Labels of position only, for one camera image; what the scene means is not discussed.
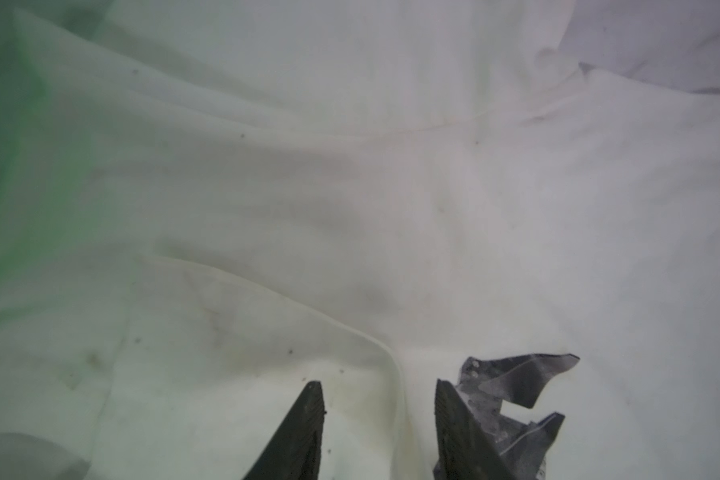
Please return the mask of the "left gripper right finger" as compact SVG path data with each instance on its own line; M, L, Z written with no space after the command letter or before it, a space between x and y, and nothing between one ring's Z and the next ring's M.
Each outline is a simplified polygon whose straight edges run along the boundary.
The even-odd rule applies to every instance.
M434 410L439 455L436 479L514 479L450 382L437 381Z

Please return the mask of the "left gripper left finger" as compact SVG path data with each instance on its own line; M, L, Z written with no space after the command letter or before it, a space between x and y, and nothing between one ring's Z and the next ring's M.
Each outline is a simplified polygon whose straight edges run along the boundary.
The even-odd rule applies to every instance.
M244 480L317 480L325 403L320 381L309 381Z

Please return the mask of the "white t shirt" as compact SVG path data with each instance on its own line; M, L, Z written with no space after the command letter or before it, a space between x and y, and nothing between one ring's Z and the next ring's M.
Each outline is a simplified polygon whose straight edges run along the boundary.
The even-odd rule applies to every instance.
M570 1L0 1L0 479L720 479L720 88Z

